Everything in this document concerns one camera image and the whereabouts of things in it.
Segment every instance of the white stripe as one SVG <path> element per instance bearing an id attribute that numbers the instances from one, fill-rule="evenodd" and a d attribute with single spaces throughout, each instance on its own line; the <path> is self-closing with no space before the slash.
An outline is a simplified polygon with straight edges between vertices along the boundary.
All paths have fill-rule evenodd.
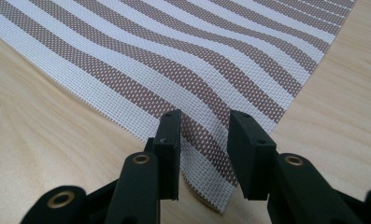
<path id="1" fill-rule="evenodd" d="M 292 7 L 292 6 L 288 6 L 288 5 L 286 5 L 286 4 L 282 3 L 282 2 L 279 2 L 279 1 L 277 1 L 277 0 L 273 0 L 273 1 L 275 1 L 275 2 L 277 2 L 277 3 L 279 3 L 279 4 L 282 4 L 282 5 L 285 6 L 285 7 L 292 8 L 293 10 L 298 11 L 298 12 L 304 14 L 304 15 L 307 15 L 307 16 L 309 16 L 310 18 L 314 18 L 314 19 L 316 19 L 316 20 L 318 20 L 318 21 L 323 21 L 323 22 L 325 22 L 325 23 L 328 23 L 328 24 L 331 24 L 331 25 L 333 25 L 333 26 L 339 27 L 339 25 L 337 25 L 337 24 L 335 24 L 335 23 L 332 23 L 331 21 L 326 21 L 326 20 L 323 19 L 323 18 L 319 18 L 319 17 L 317 17 L 317 16 L 313 16 L 313 15 L 307 14 L 306 12 L 304 12 L 304 11 L 302 11 L 302 10 L 300 10 L 300 9 L 297 9 L 297 8 L 295 8 L 295 7 Z"/>
<path id="2" fill-rule="evenodd" d="M 93 14 L 93 12 L 87 10 L 86 8 L 76 3 L 73 3 L 70 6 L 69 4 L 70 3 L 63 4 L 64 5 L 63 8 L 70 11 L 74 15 L 78 16 L 80 19 L 88 22 L 88 24 L 105 33 L 106 35 L 115 39 L 119 39 L 124 43 L 138 46 L 141 47 L 142 49 L 147 49 L 157 54 L 161 54 L 166 58 L 169 58 L 193 70 L 195 74 L 202 78 L 207 83 L 207 85 L 210 88 L 212 88 L 226 104 L 228 104 L 230 108 L 240 111 L 247 111 L 248 113 L 252 114 L 252 116 L 254 116 L 260 123 L 265 124 L 264 128 L 266 129 L 267 132 L 270 132 L 270 130 L 273 130 L 273 128 L 276 126 L 276 123 L 274 121 L 272 121 L 265 114 L 259 111 L 255 106 L 249 103 L 248 100 L 244 98 L 244 96 L 241 93 L 239 93 L 233 87 L 233 85 L 228 82 L 228 80 L 223 78 L 221 74 L 217 72 L 217 70 L 215 70 L 215 68 L 211 66 L 209 63 L 206 63 L 200 58 L 195 57 L 186 52 L 183 52 L 181 50 L 171 49 L 166 45 L 157 44 L 155 42 L 142 39 L 138 36 L 130 35 L 127 32 L 124 32 L 123 30 L 119 29 L 115 25 L 99 18 L 97 15 Z M 206 41 L 204 39 L 200 39 L 200 41 L 207 42 L 209 44 L 209 41 Z M 245 56 L 242 53 L 238 53 L 238 51 L 233 50 L 232 48 L 229 48 L 226 45 L 221 44 L 217 45 L 218 46 L 215 47 L 215 49 L 219 50 L 219 52 L 222 54 L 228 55 L 229 58 L 231 59 L 233 58 L 235 61 L 237 61 L 238 59 L 244 59 L 244 61 L 241 61 L 241 63 L 237 63 L 240 66 L 240 68 L 244 68 L 246 71 L 248 71 L 248 73 L 251 76 L 254 76 L 252 77 L 252 79 L 256 81 L 256 84 L 258 86 L 260 87 L 263 86 L 263 90 L 264 89 L 271 90 L 272 94 L 269 94 L 269 96 L 272 97 L 273 95 L 272 99 L 275 100 L 281 107 L 283 107 L 284 109 L 288 108 L 291 101 L 293 100 L 293 97 L 285 90 L 283 90 L 281 86 L 279 86 L 277 82 L 273 80 L 273 78 L 271 78 L 268 74 L 266 74 L 266 77 L 255 76 L 254 74 L 258 74 L 258 72 L 261 71 L 250 66 L 248 62 L 249 58 L 247 56 Z"/>
<path id="3" fill-rule="evenodd" d="M 111 1 L 101 1 L 102 4 L 104 4 L 106 7 L 110 7 L 111 9 L 115 10 L 116 12 L 120 13 L 122 16 L 126 17 L 127 19 L 134 21 L 138 23 L 139 25 L 146 27 L 147 29 L 153 30 L 155 33 L 160 35 L 165 35 L 171 38 L 175 38 L 177 40 L 181 40 L 184 42 L 191 42 L 192 44 L 195 44 L 197 46 L 201 46 L 206 49 L 210 49 L 213 51 L 218 52 L 219 54 L 225 56 L 226 58 L 230 59 L 232 63 L 234 63 L 238 68 L 240 68 L 248 77 L 250 77 L 251 80 L 255 82 L 256 85 L 258 85 L 262 91 L 264 91 L 270 98 L 272 98 L 275 102 L 277 102 L 281 107 L 286 109 L 291 101 L 293 100 L 293 97 L 287 93 L 271 76 L 269 76 L 258 64 L 256 64 L 253 60 L 251 60 L 248 56 L 244 55 L 243 53 L 239 52 L 236 49 L 230 48 L 226 45 L 216 43 L 210 40 L 206 40 L 203 38 L 195 37 L 192 35 L 186 35 L 182 32 L 179 32 L 177 30 L 171 29 L 169 27 L 166 27 L 159 22 L 152 20 L 151 18 L 145 16 L 144 14 L 132 9 L 131 7 L 126 6 L 125 4 L 121 3 L 115 3 L 111 4 Z M 89 18 L 88 22 L 93 23 L 93 25 L 97 29 L 104 29 L 105 33 L 112 33 L 114 32 L 113 29 L 116 27 L 111 27 L 108 29 L 108 26 L 110 24 L 102 23 L 104 21 L 93 21 L 97 20 L 97 18 Z M 142 46 L 142 48 L 148 48 L 148 50 L 154 51 L 156 53 L 165 55 L 165 57 L 171 58 L 173 60 L 177 60 L 177 62 L 184 64 L 185 66 L 188 66 L 190 69 L 194 69 L 195 63 L 190 63 L 189 65 L 184 62 L 183 54 L 186 54 L 183 51 L 176 51 L 171 48 L 167 48 L 164 45 L 159 45 L 157 47 L 158 49 L 152 49 L 153 46 L 156 46 L 154 42 L 149 42 L 144 39 L 139 39 L 139 37 L 131 35 L 129 38 L 124 38 L 128 34 L 125 32 L 123 34 L 112 34 L 112 36 L 119 36 L 121 38 L 121 41 L 131 43 L 132 45 L 137 45 L 141 47 L 142 43 L 145 43 L 145 45 Z M 188 57 L 193 57 L 195 60 L 199 61 L 200 63 L 205 63 L 201 61 L 199 58 L 194 57 L 192 55 L 188 54 Z M 194 71 L 201 76 L 201 78 L 205 79 L 206 77 L 211 77 L 211 74 L 207 75 L 206 77 L 203 77 L 200 74 L 199 69 L 194 69 Z"/>
<path id="4" fill-rule="evenodd" d="M 141 141 L 155 135 L 159 120 L 46 48 L 1 14 L 0 38 L 57 83 Z"/>
<path id="5" fill-rule="evenodd" d="M 324 53 L 322 51 L 315 48 L 313 45 L 307 43 L 305 40 L 301 38 L 298 38 L 293 35 L 288 35 L 286 33 L 282 33 L 281 31 L 276 31 L 266 26 L 263 26 L 259 23 L 250 21 L 210 1 L 190 0 L 189 2 L 192 2 L 194 5 L 199 6 L 205 10 L 208 10 L 211 13 L 214 13 L 215 15 L 225 19 L 226 21 L 230 21 L 236 25 L 242 26 L 243 28 L 253 30 L 266 35 L 272 35 L 274 37 L 282 39 L 283 41 L 288 42 L 302 50 L 305 54 L 307 54 L 307 56 L 312 58 L 315 62 L 319 62 L 321 58 L 324 56 Z"/>
<path id="6" fill-rule="evenodd" d="M 181 151 L 181 170 L 191 186 L 196 188 L 202 196 L 218 206 L 221 212 L 226 208 L 235 187 L 227 182 L 210 161 L 188 142 L 181 139 L 184 146 Z"/>
<path id="7" fill-rule="evenodd" d="M 259 49 L 263 53 L 267 54 L 270 58 L 272 58 L 276 63 L 278 63 L 282 68 L 284 68 L 288 73 L 290 73 L 299 83 L 302 85 L 306 83 L 306 80 L 310 76 L 310 73 L 305 70 L 304 67 L 302 67 L 299 63 L 297 63 L 293 58 L 291 58 L 289 55 L 287 55 L 284 51 L 281 49 L 278 49 L 277 47 L 261 40 L 255 37 L 251 37 L 248 35 L 242 35 L 238 33 L 234 33 L 225 29 L 222 29 L 221 27 L 215 26 L 211 23 L 208 23 L 206 21 L 203 21 L 188 12 L 185 12 L 177 7 L 174 7 L 173 5 L 170 5 L 166 2 L 161 3 L 157 1 L 150 1 L 150 4 L 154 7 L 159 8 L 164 13 L 169 14 L 170 16 L 177 18 L 180 21 L 183 21 L 185 23 L 190 24 L 193 27 L 196 27 L 198 29 L 210 32 L 212 34 L 225 36 L 228 38 L 236 39 L 241 42 L 247 43 L 251 46 L 254 46 L 256 49 Z M 121 10 L 121 14 L 128 13 L 128 10 Z M 146 23 L 142 20 L 137 20 L 138 24 Z"/>
<path id="8" fill-rule="evenodd" d="M 173 106 L 181 109 L 184 113 L 205 127 L 217 143 L 219 143 L 221 148 L 226 148 L 226 143 L 222 140 L 227 138 L 226 128 L 211 112 L 210 108 L 195 95 L 146 65 L 116 51 L 103 48 L 93 43 L 29 2 L 23 2 L 23 4 L 21 4 L 16 1 L 13 5 L 24 14 L 29 15 L 34 21 L 58 35 L 63 41 L 74 48 L 80 49 L 104 63 L 111 65 L 139 84 L 163 97 Z"/>
<path id="9" fill-rule="evenodd" d="M 307 24 L 304 24 L 300 21 L 297 21 L 291 17 L 288 17 L 286 15 L 283 15 L 275 10 L 273 10 L 270 7 L 265 7 L 264 5 L 261 5 L 259 3 L 256 3 L 254 1 L 243 1 L 243 0 L 232 0 L 233 2 L 238 3 L 239 5 L 248 8 L 249 10 L 255 11 L 270 20 L 279 22 L 283 25 L 286 25 L 288 27 L 291 27 L 295 30 L 299 30 L 302 32 L 305 32 L 309 35 L 316 36 L 318 39 L 321 39 L 328 44 L 331 44 L 334 39 L 335 35 L 332 35 L 328 32 L 325 32 L 323 30 L 320 30 L 318 28 L 315 28 L 313 26 L 309 26 Z"/>

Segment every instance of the wooden table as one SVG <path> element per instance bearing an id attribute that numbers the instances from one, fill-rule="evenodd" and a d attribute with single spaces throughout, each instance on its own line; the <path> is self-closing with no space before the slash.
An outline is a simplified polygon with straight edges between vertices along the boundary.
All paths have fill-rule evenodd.
<path id="1" fill-rule="evenodd" d="M 335 188 L 371 189 L 371 0 L 359 0 L 333 46 L 271 134 L 280 152 L 314 163 Z M 48 79 L 0 40 L 0 223 L 19 222 L 46 191 L 92 192 L 144 144 Z M 240 188 L 224 215 L 193 197 L 163 202 L 162 223 L 269 223 Z"/>

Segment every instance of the metal grommet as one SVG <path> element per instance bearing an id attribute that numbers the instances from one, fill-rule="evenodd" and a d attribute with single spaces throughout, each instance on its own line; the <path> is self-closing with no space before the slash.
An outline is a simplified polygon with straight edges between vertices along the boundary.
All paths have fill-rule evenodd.
<path id="1" fill-rule="evenodd" d="M 133 157 L 133 163 L 135 164 L 145 164 L 150 161 L 150 156 L 148 155 L 138 155 Z"/>
<path id="2" fill-rule="evenodd" d="M 48 201 L 49 208 L 61 208 L 66 206 L 67 204 L 71 203 L 72 200 L 75 198 L 75 193 L 70 190 L 65 190 L 60 192 L 53 197 L 51 197 Z"/>
<path id="3" fill-rule="evenodd" d="M 296 166 L 301 166 L 304 164 L 304 162 L 299 159 L 298 157 L 294 157 L 294 156 L 287 156 L 285 158 L 285 161 L 291 165 L 296 165 Z"/>

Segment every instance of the striped fabric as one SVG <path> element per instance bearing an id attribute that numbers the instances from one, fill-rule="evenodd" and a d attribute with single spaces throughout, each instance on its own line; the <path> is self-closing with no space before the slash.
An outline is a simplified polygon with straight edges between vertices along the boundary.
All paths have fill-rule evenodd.
<path id="1" fill-rule="evenodd" d="M 223 212 L 237 184 L 230 109 L 270 133 L 352 0 L 0 0 L 0 37 L 145 141 L 183 111 L 181 170 Z"/>

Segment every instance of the table surface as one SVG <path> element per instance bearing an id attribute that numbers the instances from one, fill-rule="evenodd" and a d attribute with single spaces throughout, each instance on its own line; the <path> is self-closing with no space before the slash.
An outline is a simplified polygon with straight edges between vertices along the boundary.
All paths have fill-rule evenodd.
<path id="1" fill-rule="evenodd" d="M 308 158 L 332 185 L 362 200 L 371 189 L 371 0 L 359 0 L 334 44 L 271 137 Z M 0 40 L 0 223 L 20 222 L 46 191 L 88 193 L 116 179 L 135 139 L 54 83 Z M 266 202 L 240 188 L 224 215 L 180 179 L 162 223 L 269 223 Z"/>

